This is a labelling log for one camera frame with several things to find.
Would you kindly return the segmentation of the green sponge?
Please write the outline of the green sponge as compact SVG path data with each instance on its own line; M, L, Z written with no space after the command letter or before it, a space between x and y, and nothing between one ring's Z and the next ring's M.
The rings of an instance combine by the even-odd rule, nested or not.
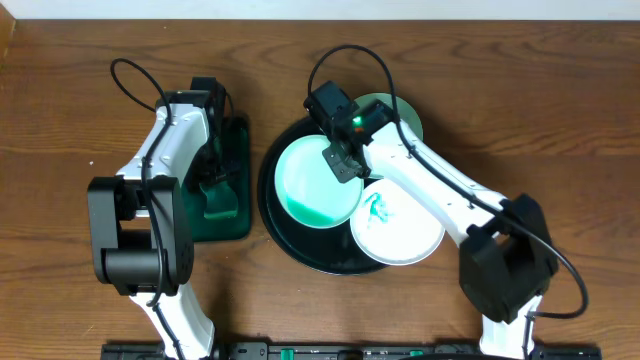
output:
M214 185L200 186L205 196L204 217L207 220L219 220L235 217L239 209L236 193L227 181Z

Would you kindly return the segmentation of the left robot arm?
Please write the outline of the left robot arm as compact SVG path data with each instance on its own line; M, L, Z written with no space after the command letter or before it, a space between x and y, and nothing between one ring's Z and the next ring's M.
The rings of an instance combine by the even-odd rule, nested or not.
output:
M143 309L166 359L208 359L215 326L190 283L194 240L242 213L246 128L214 77L161 94L135 156L87 189L94 271Z

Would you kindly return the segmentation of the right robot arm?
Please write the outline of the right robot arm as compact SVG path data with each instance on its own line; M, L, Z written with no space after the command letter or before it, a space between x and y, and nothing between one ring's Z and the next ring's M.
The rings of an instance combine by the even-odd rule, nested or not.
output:
M533 318L558 270L540 205L513 200L462 174L380 100L360 107L334 82L304 106L328 137L323 156L340 182L376 173L432 214L459 249L459 284L483 316L485 355L527 359Z

